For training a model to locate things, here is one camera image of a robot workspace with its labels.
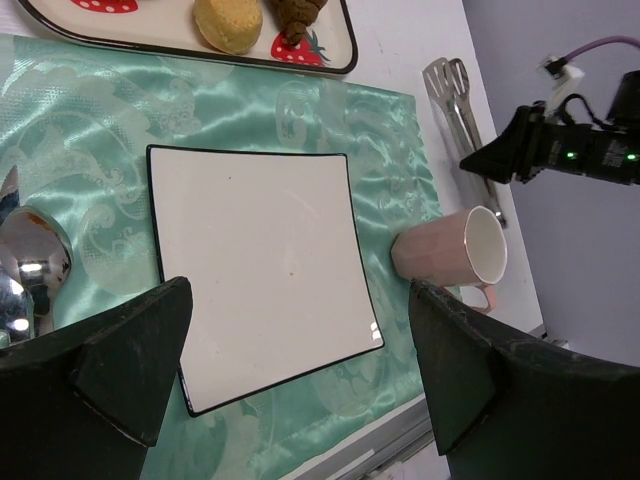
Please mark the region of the brown chocolate croissant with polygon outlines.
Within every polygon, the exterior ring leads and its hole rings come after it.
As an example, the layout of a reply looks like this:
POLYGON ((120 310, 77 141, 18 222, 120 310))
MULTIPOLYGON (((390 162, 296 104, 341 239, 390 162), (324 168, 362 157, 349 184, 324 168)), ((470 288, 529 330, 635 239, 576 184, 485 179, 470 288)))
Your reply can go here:
POLYGON ((326 5, 326 0, 274 0, 277 23, 281 27, 288 44, 296 46, 306 35, 307 28, 316 20, 326 5))

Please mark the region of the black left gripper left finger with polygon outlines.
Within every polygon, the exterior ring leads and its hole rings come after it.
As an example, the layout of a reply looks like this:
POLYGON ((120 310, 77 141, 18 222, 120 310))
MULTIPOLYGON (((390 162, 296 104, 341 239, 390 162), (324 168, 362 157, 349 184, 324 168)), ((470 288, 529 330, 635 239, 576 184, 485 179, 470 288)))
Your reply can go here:
POLYGON ((4 479, 137 479, 158 441, 193 308, 175 277, 1 351, 4 479))

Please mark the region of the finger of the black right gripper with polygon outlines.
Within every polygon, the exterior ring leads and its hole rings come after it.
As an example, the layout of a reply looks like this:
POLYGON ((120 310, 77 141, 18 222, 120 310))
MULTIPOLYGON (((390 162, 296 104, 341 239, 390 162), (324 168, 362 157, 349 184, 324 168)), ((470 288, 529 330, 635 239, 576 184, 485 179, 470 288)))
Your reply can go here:
POLYGON ((544 121, 542 107, 518 107, 504 131, 459 162, 461 170, 500 184, 526 184, 544 168, 534 164, 533 130, 544 121))

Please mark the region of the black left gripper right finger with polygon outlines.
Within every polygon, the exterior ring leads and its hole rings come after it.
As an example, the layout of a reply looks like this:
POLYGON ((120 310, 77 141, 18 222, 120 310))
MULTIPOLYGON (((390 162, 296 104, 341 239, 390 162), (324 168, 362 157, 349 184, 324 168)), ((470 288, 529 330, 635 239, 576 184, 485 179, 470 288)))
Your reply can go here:
POLYGON ((414 282, 408 313, 454 479, 635 479, 639 371, 512 328, 414 282))

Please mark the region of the silver metal tongs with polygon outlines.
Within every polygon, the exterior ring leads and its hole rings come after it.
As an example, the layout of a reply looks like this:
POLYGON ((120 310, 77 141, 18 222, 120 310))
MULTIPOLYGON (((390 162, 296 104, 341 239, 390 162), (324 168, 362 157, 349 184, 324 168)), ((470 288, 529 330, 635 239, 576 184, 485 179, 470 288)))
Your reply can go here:
MULTIPOLYGON (((451 131, 460 159, 464 159, 482 147, 482 139, 471 109, 470 81, 459 58, 451 60, 440 57, 423 70, 423 79, 429 99, 437 105, 451 131)), ((494 182, 477 174, 469 173, 479 200, 491 210, 502 229, 508 226, 500 205, 494 182)))

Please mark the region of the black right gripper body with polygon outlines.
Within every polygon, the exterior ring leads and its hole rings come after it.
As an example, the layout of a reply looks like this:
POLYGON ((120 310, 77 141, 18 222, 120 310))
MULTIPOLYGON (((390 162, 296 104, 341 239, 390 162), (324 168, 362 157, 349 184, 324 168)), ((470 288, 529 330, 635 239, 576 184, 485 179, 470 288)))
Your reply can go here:
POLYGON ((639 124, 624 118, 577 123, 565 113, 559 123, 533 107, 519 158, 519 181, 544 170, 623 185, 639 183, 639 124))

